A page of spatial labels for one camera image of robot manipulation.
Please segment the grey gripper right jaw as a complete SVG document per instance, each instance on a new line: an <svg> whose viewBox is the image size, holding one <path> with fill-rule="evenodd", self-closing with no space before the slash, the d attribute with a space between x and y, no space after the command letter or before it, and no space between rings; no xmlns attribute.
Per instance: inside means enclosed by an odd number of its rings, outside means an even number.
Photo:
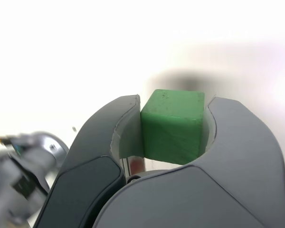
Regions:
<svg viewBox="0 0 285 228"><path fill-rule="evenodd" d="M123 187L94 227L285 228L285 163L273 133L238 101L216 97L208 111L208 150Z"/></svg>

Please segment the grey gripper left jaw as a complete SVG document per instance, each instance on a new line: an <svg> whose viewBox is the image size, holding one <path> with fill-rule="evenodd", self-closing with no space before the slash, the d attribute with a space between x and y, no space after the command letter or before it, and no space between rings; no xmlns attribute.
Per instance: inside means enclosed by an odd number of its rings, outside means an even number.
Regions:
<svg viewBox="0 0 285 228"><path fill-rule="evenodd" d="M35 222L37 228L90 228L126 185L130 157L143 157L139 95L121 96L78 132Z"/></svg>

